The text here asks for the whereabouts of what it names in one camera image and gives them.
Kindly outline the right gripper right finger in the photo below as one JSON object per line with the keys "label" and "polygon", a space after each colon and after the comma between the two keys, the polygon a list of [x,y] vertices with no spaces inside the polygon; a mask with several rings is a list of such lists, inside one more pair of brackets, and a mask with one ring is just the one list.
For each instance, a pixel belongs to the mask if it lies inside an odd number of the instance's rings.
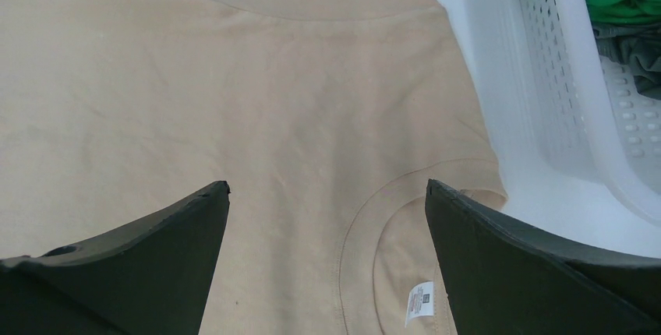
{"label": "right gripper right finger", "polygon": [[434,179],[425,211],[460,334],[659,333],[659,259],[563,238]]}

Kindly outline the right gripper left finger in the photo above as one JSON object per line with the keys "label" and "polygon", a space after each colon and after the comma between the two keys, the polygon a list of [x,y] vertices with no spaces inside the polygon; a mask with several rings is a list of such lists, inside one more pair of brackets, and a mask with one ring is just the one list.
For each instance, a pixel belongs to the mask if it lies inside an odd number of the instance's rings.
{"label": "right gripper left finger", "polygon": [[98,236],[3,259],[2,333],[199,333],[229,194],[213,182]]}

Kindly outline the beige t-shirt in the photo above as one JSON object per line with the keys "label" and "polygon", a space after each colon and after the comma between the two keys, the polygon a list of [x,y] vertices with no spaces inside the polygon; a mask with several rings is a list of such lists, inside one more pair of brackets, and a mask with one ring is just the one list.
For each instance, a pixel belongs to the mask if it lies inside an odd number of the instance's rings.
{"label": "beige t-shirt", "polygon": [[438,179],[507,196],[437,0],[1,0],[1,254],[217,180],[204,334],[453,334]]}

